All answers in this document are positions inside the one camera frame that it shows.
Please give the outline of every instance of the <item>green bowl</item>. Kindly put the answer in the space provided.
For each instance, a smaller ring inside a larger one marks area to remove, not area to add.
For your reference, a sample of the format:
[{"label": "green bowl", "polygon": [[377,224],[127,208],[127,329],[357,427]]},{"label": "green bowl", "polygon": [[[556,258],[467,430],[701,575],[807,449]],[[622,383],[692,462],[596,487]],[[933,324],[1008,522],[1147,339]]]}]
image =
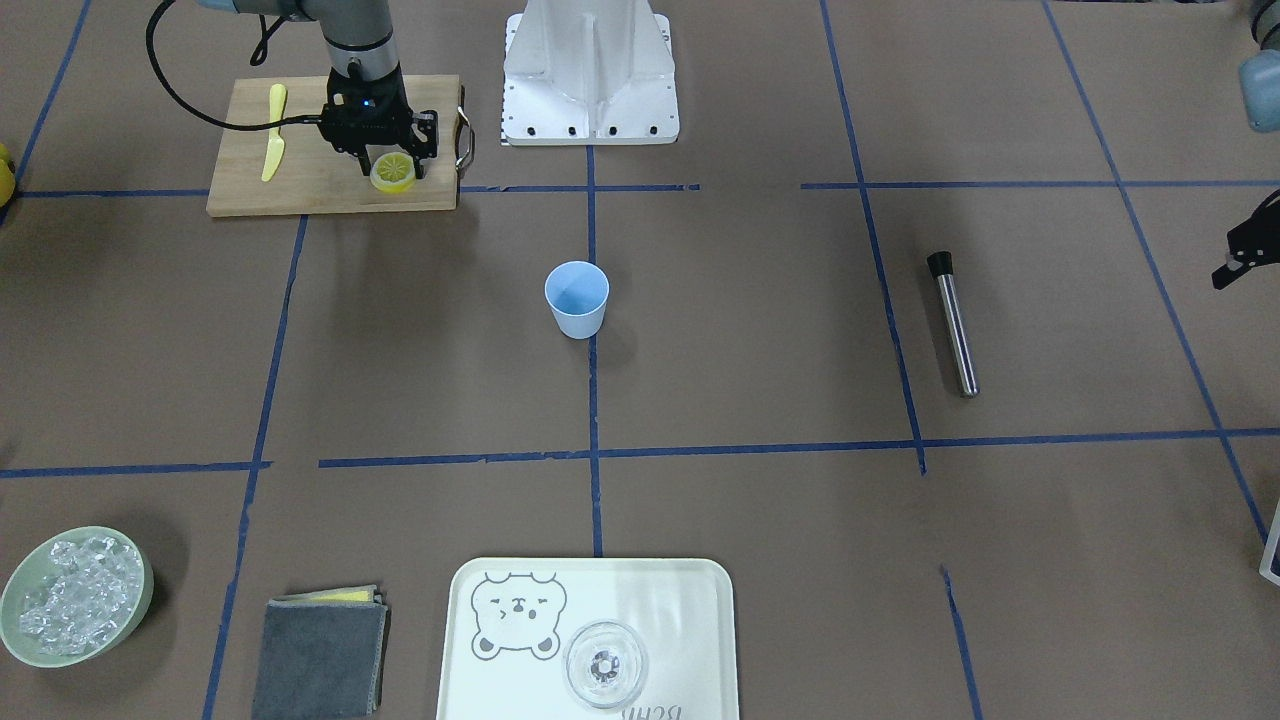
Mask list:
[{"label": "green bowl", "polygon": [[[37,587],[46,575],[56,575],[59,573],[60,569],[54,565],[51,560],[49,560],[49,548],[51,548],[55,542],[79,542],[93,536],[115,538],[116,542],[129,543],[137,548],[138,557],[142,559],[142,592],[138,594],[138,602],[129,611],[128,621],[125,621],[125,624],[116,630],[115,637],[104,643],[102,647],[83,655],[45,655],[40,652],[40,642],[37,639],[28,638],[18,632],[18,616],[22,615],[22,601],[27,596],[27,592]],[[4,641],[4,646],[10,653],[13,653],[14,657],[33,667],[65,667],[68,665],[83,662],[90,657],[97,657],[99,655],[102,655],[104,652],[120,644],[120,641],[127,638],[129,633],[138,626],[138,623],[142,621],[142,616],[147,614],[147,606],[151,605],[151,591],[154,587],[155,582],[151,577],[151,562],[147,561],[147,556],[142,552],[142,548],[138,547],[138,543],[129,539],[124,533],[97,525],[76,528],[74,530],[59,533],[45,541],[36,550],[31,551],[31,553],[27,555],[27,559],[18,565],[18,569],[13,571],[13,577],[10,577],[9,582],[5,584],[4,594],[0,596],[0,641]]]}]

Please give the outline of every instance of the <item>cup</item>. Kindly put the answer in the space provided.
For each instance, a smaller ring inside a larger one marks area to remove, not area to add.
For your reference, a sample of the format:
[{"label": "cup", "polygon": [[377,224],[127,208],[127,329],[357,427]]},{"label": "cup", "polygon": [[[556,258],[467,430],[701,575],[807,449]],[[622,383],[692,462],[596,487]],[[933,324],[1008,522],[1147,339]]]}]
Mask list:
[{"label": "cup", "polygon": [[609,299],[609,278],[604,270],[590,263],[571,260],[547,275],[543,292],[562,333],[573,340],[586,340],[600,332],[604,304]]}]

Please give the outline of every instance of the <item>cartoon bear face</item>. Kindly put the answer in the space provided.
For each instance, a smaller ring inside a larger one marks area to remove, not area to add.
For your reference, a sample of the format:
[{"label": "cartoon bear face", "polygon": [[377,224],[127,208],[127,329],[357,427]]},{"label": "cartoon bear face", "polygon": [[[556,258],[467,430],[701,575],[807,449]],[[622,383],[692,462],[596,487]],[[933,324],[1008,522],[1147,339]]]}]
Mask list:
[{"label": "cartoon bear face", "polygon": [[564,585],[554,575],[539,580],[532,574],[485,574],[471,593],[479,626],[471,651],[480,660],[493,660],[504,650],[527,650],[538,660],[550,660],[559,652],[556,625],[564,601]]}]

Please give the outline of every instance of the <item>folded cloth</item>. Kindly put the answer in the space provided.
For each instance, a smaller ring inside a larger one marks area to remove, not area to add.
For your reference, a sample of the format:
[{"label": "folded cloth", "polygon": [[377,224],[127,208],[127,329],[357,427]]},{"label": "folded cloth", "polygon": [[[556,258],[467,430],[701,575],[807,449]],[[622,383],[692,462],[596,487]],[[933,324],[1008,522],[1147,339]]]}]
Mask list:
[{"label": "folded cloth", "polygon": [[372,587],[268,602],[253,720],[372,714],[378,708],[385,624],[387,606]]}]

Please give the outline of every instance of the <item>yellow knife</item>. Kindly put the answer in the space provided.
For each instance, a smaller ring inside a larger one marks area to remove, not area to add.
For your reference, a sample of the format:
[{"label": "yellow knife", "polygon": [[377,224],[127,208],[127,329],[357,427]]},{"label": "yellow knife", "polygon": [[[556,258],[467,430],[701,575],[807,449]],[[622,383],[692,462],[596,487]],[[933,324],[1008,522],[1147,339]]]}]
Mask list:
[{"label": "yellow knife", "polygon": [[[288,88],[280,83],[271,86],[270,95],[270,120],[276,122],[284,117],[284,99],[288,95]],[[280,128],[271,128],[268,131],[266,136],[266,163],[262,164],[262,182],[271,179],[275,176],[275,169],[280,167],[280,160],[284,158],[284,138],[280,137]]]}]

